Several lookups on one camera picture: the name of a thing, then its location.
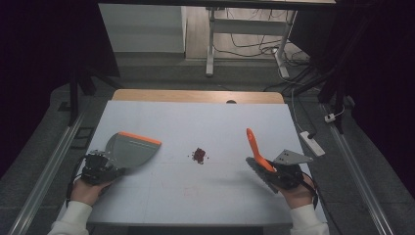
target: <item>dark background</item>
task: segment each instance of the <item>dark background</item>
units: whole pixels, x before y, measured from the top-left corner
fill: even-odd
[[[0,50],[3,175],[42,120],[51,92],[69,83],[74,69],[119,73],[90,0],[2,1]]]
[[[346,86],[356,122],[415,198],[414,12],[412,2],[385,2],[348,62]]]

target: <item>white sleeve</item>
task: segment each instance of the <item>white sleeve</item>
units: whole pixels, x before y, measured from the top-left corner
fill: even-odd
[[[86,221],[91,212],[91,206],[70,201],[64,216],[52,224],[52,230],[48,235],[88,235]]]
[[[291,235],[329,235],[327,223],[318,220],[312,204],[290,211],[293,219]]]

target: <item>orange handle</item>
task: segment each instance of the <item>orange handle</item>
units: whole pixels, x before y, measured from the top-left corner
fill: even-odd
[[[271,172],[275,172],[274,167],[272,167],[271,164],[269,164],[265,158],[262,157],[262,155],[259,153],[258,146],[256,145],[256,139],[254,136],[253,131],[250,128],[247,128],[247,137],[248,141],[250,141],[251,149],[254,153],[254,158],[257,164],[262,165],[264,168]]]

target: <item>white table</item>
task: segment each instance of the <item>white table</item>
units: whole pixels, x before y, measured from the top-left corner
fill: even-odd
[[[289,208],[246,163],[246,128],[270,160],[284,149],[302,153],[285,104],[110,101],[88,152],[104,150],[119,131],[162,141],[94,206],[90,223],[116,225],[262,226],[291,223]],[[204,164],[192,160],[202,148]],[[301,168],[309,173],[306,164]],[[326,221],[320,205],[317,216]]]

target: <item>human hand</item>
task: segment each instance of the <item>human hand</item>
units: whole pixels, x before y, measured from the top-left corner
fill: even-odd
[[[311,187],[315,188],[315,185],[313,184],[312,180],[305,174],[303,176],[304,182],[310,185]],[[288,206],[291,209],[300,208],[302,206],[312,204],[313,196],[311,192],[301,184],[297,188],[289,190],[280,188],[276,185],[273,186],[281,192],[281,194],[286,199]]]
[[[82,179],[77,179],[73,183],[70,199],[72,201],[84,203],[92,207],[98,200],[101,190],[110,184],[112,184],[112,182],[107,182],[100,185],[90,185]]]

